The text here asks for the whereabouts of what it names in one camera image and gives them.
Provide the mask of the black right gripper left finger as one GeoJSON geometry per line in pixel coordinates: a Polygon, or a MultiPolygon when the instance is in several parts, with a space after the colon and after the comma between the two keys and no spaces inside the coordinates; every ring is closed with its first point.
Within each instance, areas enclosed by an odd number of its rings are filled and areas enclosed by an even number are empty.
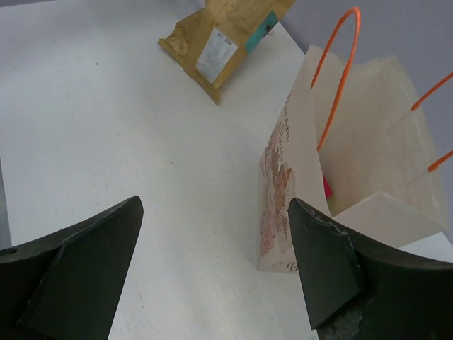
{"type": "Polygon", "coordinates": [[[135,195],[1,250],[1,338],[107,339],[143,215],[135,195]]]}

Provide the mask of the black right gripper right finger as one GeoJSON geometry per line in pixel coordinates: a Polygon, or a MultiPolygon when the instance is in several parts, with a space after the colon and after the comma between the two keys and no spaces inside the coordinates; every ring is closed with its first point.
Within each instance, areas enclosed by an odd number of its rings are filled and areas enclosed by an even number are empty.
{"type": "Polygon", "coordinates": [[[309,323],[320,339],[451,339],[452,265],[387,246],[300,199],[288,209],[309,323]]]}

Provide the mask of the red candy packet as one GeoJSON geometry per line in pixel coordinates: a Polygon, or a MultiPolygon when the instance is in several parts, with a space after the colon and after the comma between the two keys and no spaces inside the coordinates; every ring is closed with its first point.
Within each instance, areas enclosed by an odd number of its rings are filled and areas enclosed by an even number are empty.
{"type": "Polygon", "coordinates": [[[326,198],[330,198],[333,195],[332,188],[325,176],[323,176],[323,187],[326,198]]]}

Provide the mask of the brown paper snack pouch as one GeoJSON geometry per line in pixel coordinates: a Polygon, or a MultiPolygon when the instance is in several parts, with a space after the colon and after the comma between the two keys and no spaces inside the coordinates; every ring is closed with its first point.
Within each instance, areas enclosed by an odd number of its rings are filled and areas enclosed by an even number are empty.
{"type": "Polygon", "coordinates": [[[208,93],[220,88],[293,6],[292,0],[206,1],[158,45],[208,93]]]}

